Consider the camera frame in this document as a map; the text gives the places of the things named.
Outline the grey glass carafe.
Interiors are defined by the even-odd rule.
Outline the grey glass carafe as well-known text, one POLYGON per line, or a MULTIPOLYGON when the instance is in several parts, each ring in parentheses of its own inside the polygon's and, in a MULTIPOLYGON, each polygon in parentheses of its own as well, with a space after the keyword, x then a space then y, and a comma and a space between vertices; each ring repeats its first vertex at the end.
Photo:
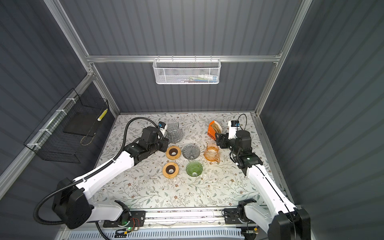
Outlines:
POLYGON ((168 124, 166 130, 166 138, 169 139, 170 143, 179 143, 184 137, 184 132, 178 122, 171 122, 168 124))

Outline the grey glass dripper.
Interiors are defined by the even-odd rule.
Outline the grey glass dripper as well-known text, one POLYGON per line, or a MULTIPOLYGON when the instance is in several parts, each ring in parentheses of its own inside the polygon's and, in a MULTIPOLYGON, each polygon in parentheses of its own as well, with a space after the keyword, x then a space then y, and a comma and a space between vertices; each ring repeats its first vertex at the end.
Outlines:
POLYGON ((200 156, 201 150, 196 144, 186 145, 182 149, 182 155, 187 160, 195 160, 200 156))

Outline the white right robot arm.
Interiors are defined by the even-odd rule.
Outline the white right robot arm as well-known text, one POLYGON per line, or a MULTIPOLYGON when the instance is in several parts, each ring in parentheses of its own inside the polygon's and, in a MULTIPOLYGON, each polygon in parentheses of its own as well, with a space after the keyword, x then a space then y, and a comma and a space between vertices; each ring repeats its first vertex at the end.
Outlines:
POLYGON ((261 159, 253 153, 248 131, 238 130, 234 136, 215 134, 217 146, 230 150, 230 159, 259 189, 268 209, 255 200, 239 202, 238 212, 242 221, 253 221, 270 240, 310 240, 311 218, 305 209, 298 209, 278 188, 267 173, 261 159))

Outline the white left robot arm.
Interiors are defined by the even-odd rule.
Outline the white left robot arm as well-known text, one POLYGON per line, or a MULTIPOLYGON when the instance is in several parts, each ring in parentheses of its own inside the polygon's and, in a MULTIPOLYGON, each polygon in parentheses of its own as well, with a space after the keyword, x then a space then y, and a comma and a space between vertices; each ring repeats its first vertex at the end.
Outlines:
POLYGON ((131 223, 130 209, 121 201, 106 203, 93 201, 92 196, 106 183, 132 168, 157 151, 166 152, 169 141, 161 139, 167 124, 143 129, 142 136, 126 145, 116 160, 110 160, 87 174, 77 177, 80 183, 54 197, 52 209, 69 229, 76 229, 88 222, 111 221, 119 226, 131 223))

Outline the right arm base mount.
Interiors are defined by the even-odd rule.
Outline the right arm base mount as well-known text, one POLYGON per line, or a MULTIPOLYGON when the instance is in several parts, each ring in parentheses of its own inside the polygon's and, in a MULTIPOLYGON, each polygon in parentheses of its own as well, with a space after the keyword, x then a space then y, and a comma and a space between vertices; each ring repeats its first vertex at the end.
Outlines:
POLYGON ((254 199, 246 199, 239 201, 236 208, 226 208, 222 210, 222 215, 226 225, 246 224, 250 221, 245 214, 245 205, 256 203, 254 199))

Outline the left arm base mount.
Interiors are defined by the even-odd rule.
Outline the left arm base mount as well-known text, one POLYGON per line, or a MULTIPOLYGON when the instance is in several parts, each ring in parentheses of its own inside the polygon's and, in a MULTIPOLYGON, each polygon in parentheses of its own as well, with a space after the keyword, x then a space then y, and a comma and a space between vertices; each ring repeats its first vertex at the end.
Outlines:
POLYGON ((130 211, 129 213, 123 212, 122 216, 116 221, 104 221, 104 228, 140 228, 144 226, 146 219, 146 211, 130 211))

